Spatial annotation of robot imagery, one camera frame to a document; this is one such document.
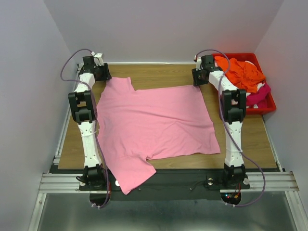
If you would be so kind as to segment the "light pink t shirt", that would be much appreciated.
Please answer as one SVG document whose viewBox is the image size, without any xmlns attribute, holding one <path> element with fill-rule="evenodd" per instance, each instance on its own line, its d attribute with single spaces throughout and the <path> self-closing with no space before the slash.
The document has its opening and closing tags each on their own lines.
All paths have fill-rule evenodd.
<svg viewBox="0 0 308 231">
<path fill-rule="evenodd" d="M 99 144 L 123 194 L 155 174 L 150 160 L 220 153 L 199 87 L 136 90 L 130 78 L 115 77 L 97 110 Z"/>
</svg>

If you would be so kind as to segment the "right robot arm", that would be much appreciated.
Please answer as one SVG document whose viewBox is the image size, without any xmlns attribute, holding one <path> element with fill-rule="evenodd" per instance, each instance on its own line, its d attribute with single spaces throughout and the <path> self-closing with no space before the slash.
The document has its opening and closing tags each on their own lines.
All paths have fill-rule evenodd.
<svg viewBox="0 0 308 231">
<path fill-rule="evenodd" d="M 226 157 L 220 183 L 227 188 L 245 179 L 241 132 L 246 116 L 246 90 L 234 86 L 212 55 L 195 56 L 193 85 L 212 84 L 218 91 L 219 116 L 226 134 Z"/>
</svg>

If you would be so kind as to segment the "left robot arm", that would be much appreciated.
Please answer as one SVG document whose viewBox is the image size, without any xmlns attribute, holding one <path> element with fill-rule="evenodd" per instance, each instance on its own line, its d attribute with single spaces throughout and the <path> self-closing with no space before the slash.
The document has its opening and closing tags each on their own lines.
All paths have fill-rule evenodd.
<svg viewBox="0 0 308 231">
<path fill-rule="evenodd" d="M 107 170 L 102 149 L 98 142 L 98 112 L 92 87 L 97 81 L 111 79 L 108 64 L 102 53 L 83 57 L 76 89 L 68 94 L 73 120 L 77 123 L 84 151 L 84 169 L 77 176 L 81 191 L 104 190 L 107 186 Z"/>
</svg>

